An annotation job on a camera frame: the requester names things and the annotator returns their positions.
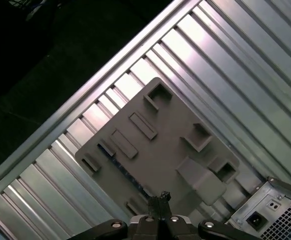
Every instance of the ventilation grille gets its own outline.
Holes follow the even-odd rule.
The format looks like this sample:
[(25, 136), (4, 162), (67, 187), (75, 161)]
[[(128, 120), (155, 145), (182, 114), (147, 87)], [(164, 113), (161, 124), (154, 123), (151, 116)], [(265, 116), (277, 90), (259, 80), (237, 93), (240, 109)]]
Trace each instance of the ventilation grille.
[(263, 240), (291, 240), (291, 208), (285, 211), (262, 235)]

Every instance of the corrugated metal panel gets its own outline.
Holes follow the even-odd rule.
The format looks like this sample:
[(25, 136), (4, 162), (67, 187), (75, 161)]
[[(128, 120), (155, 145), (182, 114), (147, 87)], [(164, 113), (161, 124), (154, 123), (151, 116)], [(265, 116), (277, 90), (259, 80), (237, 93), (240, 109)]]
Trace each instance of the corrugated metal panel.
[[(55, 127), (62, 134), (52, 144), (46, 137), (48, 148), (23, 173), (18, 168), (20, 177), (3, 188), (0, 226), (12, 239), (65, 239), (109, 218), (128, 221), (129, 213), (73, 156), (154, 77), (162, 78), (242, 160), (224, 196), (212, 206), (201, 203), (189, 215), (192, 221), (226, 219), (262, 176), (291, 184), (291, 1), (181, 2), (155, 20), (163, 21), (162, 28), (149, 31), (150, 24), (145, 31), (151, 36), (136, 37), (146, 40), (133, 46), (129, 57), (115, 57), (115, 70), (102, 76), (100, 88), (78, 92), (81, 104), (69, 113), (71, 121)], [(87, 84), (100, 78), (97, 74)], [(22, 163), (30, 160), (27, 155)], [(20, 232), (17, 225), (27, 230)]]

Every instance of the screw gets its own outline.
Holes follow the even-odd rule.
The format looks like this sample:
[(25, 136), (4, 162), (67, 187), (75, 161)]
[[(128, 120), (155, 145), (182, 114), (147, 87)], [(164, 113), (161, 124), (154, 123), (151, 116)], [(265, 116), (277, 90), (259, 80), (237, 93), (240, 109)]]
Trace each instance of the screw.
[(212, 222), (207, 221), (204, 225), (206, 225), (208, 228), (213, 228), (215, 225)]
[(120, 228), (121, 227), (121, 223), (120, 222), (115, 222), (115, 223), (112, 223), (111, 225), (113, 228)]
[(179, 218), (178, 218), (177, 216), (172, 216), (172, 217), (170, 218), (170, 220), (171, 220), (172, 222), (177, 222), (177, 221), (179, 221)]
[(153, 222), (153, 221), (154, 221), (154, 219), (153, 219), (152, 217), (150, 217), (150, 216), (148, 216), (145, 220), (146, 220), (147, 222)]

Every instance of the dark background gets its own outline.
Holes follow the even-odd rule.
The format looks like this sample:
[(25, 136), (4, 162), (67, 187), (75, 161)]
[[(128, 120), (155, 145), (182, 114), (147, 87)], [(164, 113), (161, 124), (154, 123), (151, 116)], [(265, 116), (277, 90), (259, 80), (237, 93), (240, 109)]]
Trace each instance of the dark background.
[(57, 9), (52, 47), (0, 95), (0, 164), (170, 2), (73, 0)]

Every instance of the rectangular slot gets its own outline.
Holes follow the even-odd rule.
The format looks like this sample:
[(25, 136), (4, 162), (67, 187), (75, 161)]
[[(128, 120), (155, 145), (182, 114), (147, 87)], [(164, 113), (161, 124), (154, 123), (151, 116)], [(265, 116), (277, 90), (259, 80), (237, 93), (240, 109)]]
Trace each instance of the rectangular slot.
[(99, 163), (90, 155), (85, 154), (81, 161), (84, 167), (92, 173), (96, 173), (101, 168)]
[(234, 174), (236, 174), (236, 170), (229, 163), (226, 163), (215, 175), (226, 183)]
[(119, 149), (129, 158), (133, 159), (137, 154), (137, 149), (126, 139), (126, 137), (119, 132), (119, 130), (115, 130), (110, 139), (119, 147)]
[(149, 98), (156, 102), (157, 99), (162, 99), (164, 101), (170, 101), (172, 94), (159, 83), (151, 92), (148, 94)]
[(194, 128), (190, 134), (186, 137), (182, 137), (182, 139), (199, 153), (211, 142), (212, 136), (201, 124), (194, 123), (193, 126)]
[(137, 126), (137, 128), (150, 140), (152, 140), (158, 133), (147, 122), (147, 120), (140, 114), (134, 112), (129, 119)]
[(143, 99), (145, 100), (146, 103), (148, 103), (153, 108), (153, 110), (155, 110), (156, 112), (159, 111), (159, 107), (149, 96), (145, 95), (143, 96)]
[(100, 145), (110, 157), (113, 157), (116, 154), (116, 152), (104, 140), (101, 140), (98, 145)]

